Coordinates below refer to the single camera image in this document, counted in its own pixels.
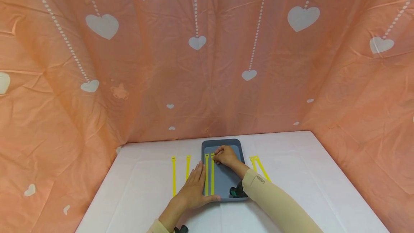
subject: black clip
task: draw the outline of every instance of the black clip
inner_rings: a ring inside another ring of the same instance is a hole
[[[178,229],[177,227],[174,228],[175,233],[188,233],[188,228],[186,225],[182,225],[181,229]]]
[[[240,182],[237,187],[231,187],[230,195],[234,198],[246,198],[247,194],[243,190],[243,184]]]

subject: gray tray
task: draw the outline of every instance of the gray tray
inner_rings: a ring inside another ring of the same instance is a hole
[[[201,160],[205,163],[205,154],[212,154],[218,147],[221,145],[228,145],[234,150],[237,158],[244,162],[243,151],[242,151],[242,144],[236,138],[231,138],[228,140],[207,140],[201,144]],[[234,173],[230,168],[226,167],[223,164],[216,165],[211,157],[208,158],[208,193],[211,195],[211,169],[212,165],[214,165],[214,189],[215,195],[221,196],[221,202],[229,202],[229,201],[246,201],[248,198],[234,198],[230,194],[230,188],[236,187],[237,184],[241,181],[239,176]]]

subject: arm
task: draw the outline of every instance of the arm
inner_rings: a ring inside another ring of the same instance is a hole
[[[240,162],[229,146],[221,146],[214,156],[243,179],[243,190],[284,233],[323,233],[306,211],[282,189]]]
[[[180,217],[189,209],[196,209],[213,201],[220,201],[220,196],[203,196],[206,167],[200,161],[188,176],[180,192],[171,199],[161,216],[155,220],[147,233],[173,233]]]

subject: yellow cable tie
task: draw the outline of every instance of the yellow cable tie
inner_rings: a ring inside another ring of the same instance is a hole
[[[256,168],[256,163],[254,162],[254,160],[255,160],[255,158],[256,158],[257,156],[251,156],[250,157],[250,161],[252,162],[252,166],[253,166],[253,170],[257,173],[258,172],[258,170],[257,170],[257,168]]]
[[[190,175],[190,159],[191,156],[187,156],[187,170],[185,171],[185,181],[187,181],[188,176]]]
[[[171,157],[172,162],[172,197],[175,196],[175,156]]]
[[[258,165],[259,165],[260,169],[262,170],[263,175],[265,176],[265,178],[267,179],[267,181],[271,182],[271,181],[270,181],[270,178],[269,178],[269,176],[267,175],[267,173],[266,173],[266,171],[265,171],[265,169],[264,169],[264,167],[263,167],[262,163],[260,162],[260,159],[259,159],[259,157],[258,157],[258,156],[256,156],[256,161],[258,162]]]
[[[211,157],[211,190],[210,190],[210,194],[214,195],[214,153],[210,154]]]
[[[206,181],[204,182],[204,195],[208,196],[208,162],[209,162],[209,154],[204,154],[205,158],[205,165],[206,165]]]

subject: beige sleeve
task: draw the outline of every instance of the beige sleeve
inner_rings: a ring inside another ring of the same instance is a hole
[[[250,169],[242,181],[244,192],[283,233],[323,233],[306,211],[279,187]]]
[[[156,219],[155,222],[152,224],[152,226],[147,231],[147,233],[171,233],[171,232],[168,232],[168,230],[164,227],[164,225],[162,225],[161,222],[159,222],[158,219]]]

